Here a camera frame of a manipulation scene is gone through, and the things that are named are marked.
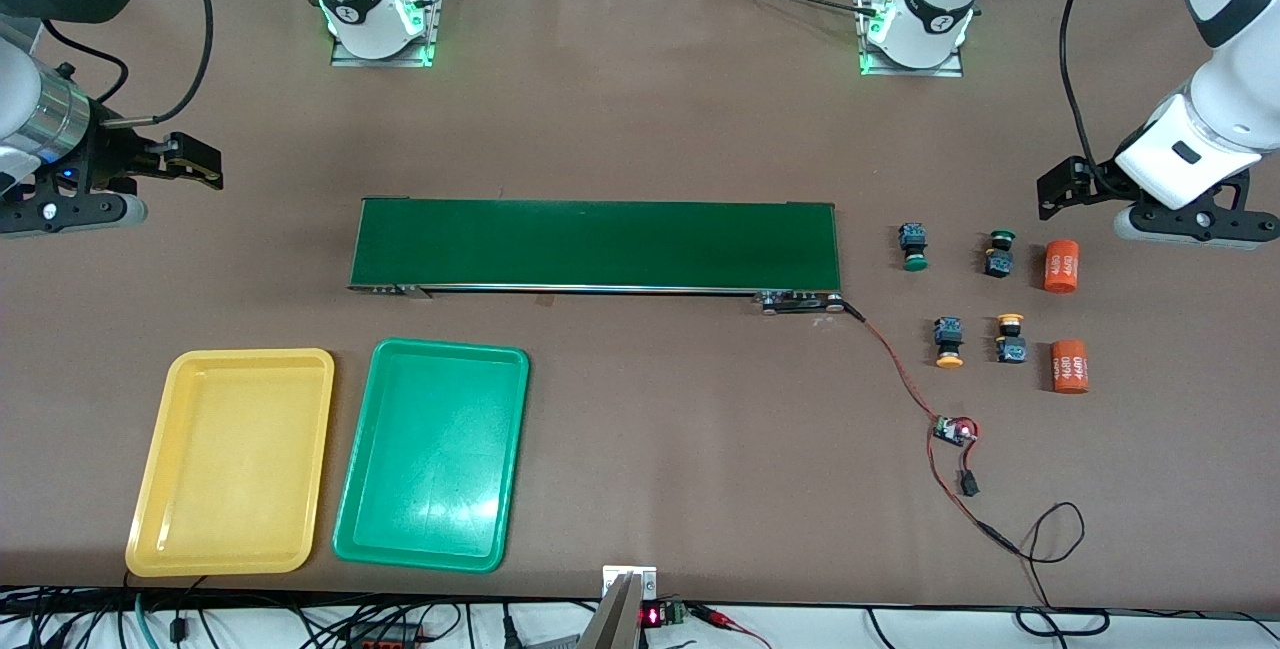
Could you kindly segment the red clip lead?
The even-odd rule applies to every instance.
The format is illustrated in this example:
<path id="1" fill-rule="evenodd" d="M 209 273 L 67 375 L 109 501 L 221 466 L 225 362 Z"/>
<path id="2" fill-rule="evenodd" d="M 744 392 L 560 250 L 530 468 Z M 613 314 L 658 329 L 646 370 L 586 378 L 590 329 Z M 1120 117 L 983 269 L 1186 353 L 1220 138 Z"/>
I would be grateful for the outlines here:
<path id="1" fill-rule="evenodd" d="M 765 649 L 774 649 L 772 644 L 762 635 L 744 627 L 741 623 L 732 620 L 730 616 L 724 614 L 721 611 L 713 609 L 709 605 L 700 603 L 686 603 L 685 608 L 691 617 L 701 621 L 703 623 L 708 623 L 709 626 L 722 631 L 750 637 L 755 641 L 759 641 Z"/>

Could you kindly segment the green plastic tray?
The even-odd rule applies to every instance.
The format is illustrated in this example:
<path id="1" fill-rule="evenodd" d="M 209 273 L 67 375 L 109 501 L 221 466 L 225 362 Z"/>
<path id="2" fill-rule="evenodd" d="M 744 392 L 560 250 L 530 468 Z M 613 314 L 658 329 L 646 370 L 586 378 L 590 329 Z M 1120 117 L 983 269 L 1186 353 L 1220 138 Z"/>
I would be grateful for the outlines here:
<path id="1" fill-rule="evenodd" d="M 388 338 L 370 361 L 332 538 L 346 562 L 490 573 L 506 556 L 530 358 Z"/>

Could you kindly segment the black power strip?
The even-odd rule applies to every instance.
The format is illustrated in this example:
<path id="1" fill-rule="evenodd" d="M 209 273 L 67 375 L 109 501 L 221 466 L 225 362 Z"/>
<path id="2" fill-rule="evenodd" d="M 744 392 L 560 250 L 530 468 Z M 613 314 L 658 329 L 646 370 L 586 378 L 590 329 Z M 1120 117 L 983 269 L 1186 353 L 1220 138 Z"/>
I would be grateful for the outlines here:
<path id="1" fill-rule="evenodd" d="M 420 649 L 425 641 L 416 623 L 361 621 L 347 629 L 343 649 Z"/>

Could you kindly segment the orange cylinder white print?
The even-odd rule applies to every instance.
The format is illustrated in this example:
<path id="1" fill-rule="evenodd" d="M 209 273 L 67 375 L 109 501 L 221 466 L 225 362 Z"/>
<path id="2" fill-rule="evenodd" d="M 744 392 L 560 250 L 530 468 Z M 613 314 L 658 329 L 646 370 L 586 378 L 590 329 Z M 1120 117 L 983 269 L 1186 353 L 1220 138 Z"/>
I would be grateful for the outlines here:
<path id="1" fill-rule="evenodd" d="M 1044 248 L 1043 289 L 1070 294 L 1078 289 L 1080 244 L 1075 239 L 1051 239 Z"/>
<path id="2" fill-rule="evenodd" d="M 1088 352 L 1080 339 L 1053 342 L 1050 349 L 1052 390 L 1079 396 L 1091 389 Z"/>

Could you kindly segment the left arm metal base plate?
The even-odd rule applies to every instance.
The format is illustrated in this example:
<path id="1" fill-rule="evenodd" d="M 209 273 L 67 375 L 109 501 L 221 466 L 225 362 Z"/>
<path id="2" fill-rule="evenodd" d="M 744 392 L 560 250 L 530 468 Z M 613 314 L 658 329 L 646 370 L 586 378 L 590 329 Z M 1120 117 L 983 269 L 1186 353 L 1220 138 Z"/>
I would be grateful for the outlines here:
<path id="1" fill-rule="evenodd" d="M 960 46 L 973 5 L 934 6 L 924 0 L 855 0 L 861 76 L 963 76 Z"/>

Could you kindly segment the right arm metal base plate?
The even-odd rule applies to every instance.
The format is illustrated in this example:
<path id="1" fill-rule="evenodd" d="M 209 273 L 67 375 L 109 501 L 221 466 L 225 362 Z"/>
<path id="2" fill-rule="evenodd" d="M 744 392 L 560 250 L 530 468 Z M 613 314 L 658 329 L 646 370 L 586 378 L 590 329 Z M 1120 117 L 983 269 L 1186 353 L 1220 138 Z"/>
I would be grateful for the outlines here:
<path id="1" fill-rule="evenodd" d="M 431 67 L 444 0 L 384 0 L 380 10 L 392 12 L 396 20 L 371 15 L 366 24 L 379 29 L 381 35 L 404 38 L 404 44 L 381 58 L 365 58 L 352 52 L 343 44 L 344 31 L 334 24 L 332 14 L 326 15 L 326 29 L 332 35 L 332 67 Z"/>

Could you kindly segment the silver mounting bracket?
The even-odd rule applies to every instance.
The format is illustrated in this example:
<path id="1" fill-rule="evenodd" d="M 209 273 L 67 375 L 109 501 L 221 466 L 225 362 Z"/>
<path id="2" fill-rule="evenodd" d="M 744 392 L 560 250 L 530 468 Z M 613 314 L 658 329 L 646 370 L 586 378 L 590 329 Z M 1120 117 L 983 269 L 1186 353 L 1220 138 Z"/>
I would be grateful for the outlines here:
<path id="1" fill-rule="evenodd" d="M 637 649 L 643 604 L 657 599 L 657 568 L 605 565 L 602 599 L 575 649 Z"/>

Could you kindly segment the yellow plastic tray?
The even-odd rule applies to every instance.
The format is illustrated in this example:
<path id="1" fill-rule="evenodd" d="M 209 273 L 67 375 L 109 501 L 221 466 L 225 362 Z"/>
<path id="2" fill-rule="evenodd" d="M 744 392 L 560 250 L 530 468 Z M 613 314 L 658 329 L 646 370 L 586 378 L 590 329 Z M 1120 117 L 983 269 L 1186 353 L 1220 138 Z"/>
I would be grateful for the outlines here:
<path id="1" fill-rule="evenodd" d="M 300 568 L 314 548 L 334 379 L 334 358 L 319 348 L 175 358 L 127 568 L 145 579 Z"/>

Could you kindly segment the green conveyor belt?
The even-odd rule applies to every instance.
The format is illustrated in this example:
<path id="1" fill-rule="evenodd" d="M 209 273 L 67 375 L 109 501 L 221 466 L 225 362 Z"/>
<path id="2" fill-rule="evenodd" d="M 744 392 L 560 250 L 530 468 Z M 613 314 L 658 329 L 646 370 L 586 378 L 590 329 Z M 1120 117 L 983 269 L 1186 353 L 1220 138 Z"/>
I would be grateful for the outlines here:
<path id="1" fill-rule="evenodd" d="M 832 204 L 365 198 L 349 289 L 728 294 L 845 308 Z"/>

